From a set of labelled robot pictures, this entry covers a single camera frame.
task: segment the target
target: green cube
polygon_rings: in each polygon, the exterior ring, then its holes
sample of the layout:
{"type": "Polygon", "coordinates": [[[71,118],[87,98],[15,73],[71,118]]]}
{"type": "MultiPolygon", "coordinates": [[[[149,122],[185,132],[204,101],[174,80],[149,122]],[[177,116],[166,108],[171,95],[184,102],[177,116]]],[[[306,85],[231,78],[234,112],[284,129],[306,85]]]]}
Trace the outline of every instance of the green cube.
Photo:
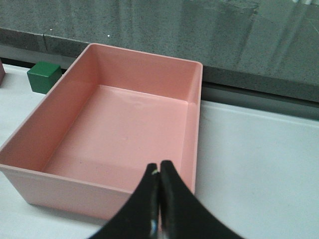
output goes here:
{"type": "Polygon", "coordinates": [[[62,76],[61,67],[56,64],[40,61],[27,72],[33,92],[48,93],[62,76]]]}

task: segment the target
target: white table surface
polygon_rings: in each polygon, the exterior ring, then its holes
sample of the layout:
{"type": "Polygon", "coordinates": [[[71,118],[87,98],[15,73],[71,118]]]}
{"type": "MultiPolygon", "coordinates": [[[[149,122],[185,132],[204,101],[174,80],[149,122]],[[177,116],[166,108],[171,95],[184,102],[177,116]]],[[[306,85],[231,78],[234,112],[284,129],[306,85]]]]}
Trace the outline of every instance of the white table surface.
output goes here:
{"type": "MultiPolygon", "coordinates": [[[[0,145],[44,97],[5,65],[0,145]]],[[[201,103],[196,196],[248,239],[319,238],[319,122],[201,103]]],[[[0,173],[0,239],[80,239],[105,221],[26,203],[0,173]]]]}

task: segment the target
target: pink plastic bin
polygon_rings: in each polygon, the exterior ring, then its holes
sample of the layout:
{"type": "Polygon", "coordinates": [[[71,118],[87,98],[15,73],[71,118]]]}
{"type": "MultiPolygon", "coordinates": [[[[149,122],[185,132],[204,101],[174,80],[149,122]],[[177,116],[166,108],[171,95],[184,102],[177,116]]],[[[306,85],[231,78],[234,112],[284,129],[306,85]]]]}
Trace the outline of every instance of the pink plastic bin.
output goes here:
{"type": "Polygon", "coordinates": [[[3,65],[2,65],[2,62],[0,60],[0,85],[2,83],[2,80],[3,80],[3,77],[5,75],[5,72],[4,72],[4,69],[3,69],[3,65]]]}
{"type": "Polygon", "coordinates": [[[202,64],[90,44],[0,149],[36,205],[111,218],[150,162],[194,191],[202,64]]]}

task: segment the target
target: gray stone surface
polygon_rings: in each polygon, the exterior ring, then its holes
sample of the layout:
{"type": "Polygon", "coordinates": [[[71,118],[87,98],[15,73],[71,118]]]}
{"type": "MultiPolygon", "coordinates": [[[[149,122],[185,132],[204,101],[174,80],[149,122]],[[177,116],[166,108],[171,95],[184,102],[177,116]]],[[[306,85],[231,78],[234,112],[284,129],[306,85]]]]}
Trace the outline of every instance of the gray stone surface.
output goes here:
{"type": "Polygon", "coordinates": [[[76,57],[89,42],[200,61],[207,82],[319,102],[317,5],[291,0],[0,1],[0,44],[76,57]],[[216,74],[216,68],[224,71],[216,74]]]}

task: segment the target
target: purple block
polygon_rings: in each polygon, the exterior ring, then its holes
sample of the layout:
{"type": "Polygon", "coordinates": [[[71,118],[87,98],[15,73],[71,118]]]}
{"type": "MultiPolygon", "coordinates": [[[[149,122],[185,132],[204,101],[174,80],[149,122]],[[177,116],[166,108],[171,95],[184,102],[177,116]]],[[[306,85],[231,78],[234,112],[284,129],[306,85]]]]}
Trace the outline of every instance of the purple block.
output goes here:
{"type": "Polygon", "coordinates": [[[1,82],[3,80],[4,75],[5,75],[4,68],[3,68],[2,62],[0,60],[0,85],[1,85],[1,82]]]}

